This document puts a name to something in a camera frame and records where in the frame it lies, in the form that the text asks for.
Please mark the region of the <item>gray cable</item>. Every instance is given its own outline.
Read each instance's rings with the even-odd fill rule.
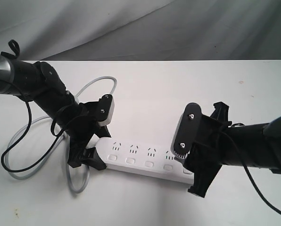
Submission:
[[[113,85],[113,88],[112,90],[110,91],[110,94],[113,94],[114,90],[116,89],[116,86],[117,86],[117,80],[116,78],[114,77],[111,77],[111,76],[102,76],[102,77],[99,77],[99,78],[96,78],[94,80],[92,80],[91,82],[89,82],[88,84],[86,84],[76,95],[76,97],[80,96],[90,85],[92,85],[93,83],[99,81],[99,80],[103,80],[103,79],[111,79],[113,82],[114,82],[114,85]],[[41,121],[41,120],[44,120],[44,119],[49,119],[50,117],[49,116],[43,116],[43,117],[40,117],[34,121],[32,121],[32,125]],[[25,125],[24,127],[22,127],[20,130],[17,131],[17,133],[14,134],[14,136],[11,138],[9,144],[8,144],[8,147],[10,147],[14,141],[17,139],[17,137],[19,136],[20,133],[22,133],[25,129],[26,129],[27,125]],[[70,176],[70,171],[69,171],[69,166],[67,164],[67,160],[68,160],[68,156],[69,156],[69,142],[70,142],[70,137],[67,135],[67,134],[63,134],[62,138],[56,143],[56,145],[53,147],[53,149],[51,150],[51,152],[43,159],[43,161],[37,166],[36,169],[34,169],[32,172],[30,172],[29,174],[27,175],[24,175],[24,176],[18,176],[16,175],[15,173],[12,173],[12,172],[8,172],[10,174],[11,177],[13,177],[14,179],[17,179],[17,180],[26,180],[30,177],[32,177],[33,175],[35,175],[46,163],[47,159],[50,157],[50,155],[54,152],[54,150],[58,147],[58,145],[61,143],[61,141],[63,139],[66,139],[66,142],[67,142],[67,147],[66,147],[66,157],[65,157],[65,165],[66,165],[66,178],[67,178],[67,181],[68,181],[68,187],[70,189],[71,192],[73,192],[74,194],[79,194],[81,193],[87,186],[88,184],[88,181],[89,181],[89,174],[90,174],[90,170],[89,170],[89,167],[88,166],[85,166],[85,174],[84,174],[84,178],[83,178],[83,184],[81,186],[81,188],[79,189],[75,189],[74,188],[74,185],[72,183],[72,180],[71,180],[71,176]],[[8,161],[8,153],[5,155],[5,164],[8,168],[10,168],[10,165],[9,165],[9,161]]]

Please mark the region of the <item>gray fabric backdrop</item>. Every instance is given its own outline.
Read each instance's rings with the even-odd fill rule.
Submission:
[[[281,59],[281,0],[0,0],[24,60]]]

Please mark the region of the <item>white table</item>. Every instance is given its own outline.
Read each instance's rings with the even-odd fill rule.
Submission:
[[[189,102],[210,115],[213,103],[223,101],[230,106],[229,120],[245,124],[281,116],[281,61],[50,63],[74,94],[96,77],[118,79],[109,125],[114,138],[170,146]],[[100,81],[80,101],[97,101],[111,87],[111,81]],[[44,115],[31,105],[34,119]],[[19,99],[0,95],[0,155],[27,123],[26,111]],[[35,126],[11,151],[12,168],[30,165],[47,150],[53,141],[49,126]],[[176,182],[112,170],[92,170],[86,190],[73,197],[64,176],[64,147],[27,181],[12,179],[0,165],[0,225],[281,226],[281,216],[258,197],[241,167],[222,167],[204,199]],[[281,176],[250,171],[265,197],[281,209]],[[77,183],[81,172],[73,173]]]

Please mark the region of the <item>electrical socket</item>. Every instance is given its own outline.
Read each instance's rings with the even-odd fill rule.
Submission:
[[[174,159],[168,148],[102,137],[98,155],[108,169],[172,180],[192,185],[194,175]]]

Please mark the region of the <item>power strip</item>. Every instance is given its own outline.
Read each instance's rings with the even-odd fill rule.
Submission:
[[[194,175],[174,159],[170,149],[102,137],[96,149],[108,169],[192,185]]]

